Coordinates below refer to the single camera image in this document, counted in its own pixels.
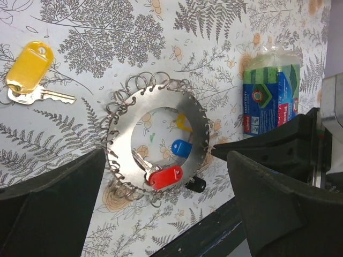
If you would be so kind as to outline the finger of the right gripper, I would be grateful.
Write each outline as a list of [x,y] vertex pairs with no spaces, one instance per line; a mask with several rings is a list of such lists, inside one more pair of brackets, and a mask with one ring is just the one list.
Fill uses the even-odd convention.
[[306,182],[315,170],[326,173],[332,163],[332,134],[322,124],[320,109],[298,114],[266,133],[214,145],[211,154],[223,161],[236,151],[289,177]]

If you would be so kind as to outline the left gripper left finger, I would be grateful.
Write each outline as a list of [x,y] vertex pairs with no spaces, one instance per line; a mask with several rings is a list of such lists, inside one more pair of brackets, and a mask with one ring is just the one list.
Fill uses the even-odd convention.
[[80,256],[105,162],[96,149],[1,189],[1,256]]

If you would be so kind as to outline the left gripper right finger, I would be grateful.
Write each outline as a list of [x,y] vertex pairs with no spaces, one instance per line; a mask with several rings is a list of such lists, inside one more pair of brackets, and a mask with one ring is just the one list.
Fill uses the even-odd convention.
[[235,151],[227,167],[252,256],[342,256],[342,193]]

